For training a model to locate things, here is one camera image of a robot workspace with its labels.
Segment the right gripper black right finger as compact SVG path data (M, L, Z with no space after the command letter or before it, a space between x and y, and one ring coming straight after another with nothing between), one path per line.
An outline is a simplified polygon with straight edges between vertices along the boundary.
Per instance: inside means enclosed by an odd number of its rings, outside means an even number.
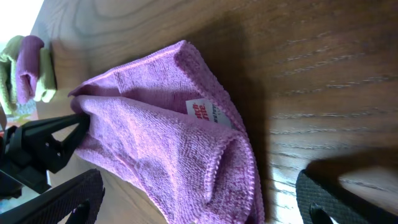
M301 170L296 184L296 199L304 224L397 223L397 215L325 179Z

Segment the purple microfiber cloth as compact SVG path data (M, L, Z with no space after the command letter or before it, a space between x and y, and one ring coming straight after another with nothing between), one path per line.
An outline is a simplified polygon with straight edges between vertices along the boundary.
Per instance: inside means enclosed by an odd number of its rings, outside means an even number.
M169 223L264 223L253 149L228 92L180 41L83 82L76 153L143 190Z

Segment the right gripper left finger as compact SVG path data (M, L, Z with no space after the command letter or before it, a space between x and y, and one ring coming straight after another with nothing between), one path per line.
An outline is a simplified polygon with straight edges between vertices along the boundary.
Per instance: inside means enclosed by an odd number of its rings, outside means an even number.
M1 224L94 224L105 188L99 170L90 169L42 195L1 214Z

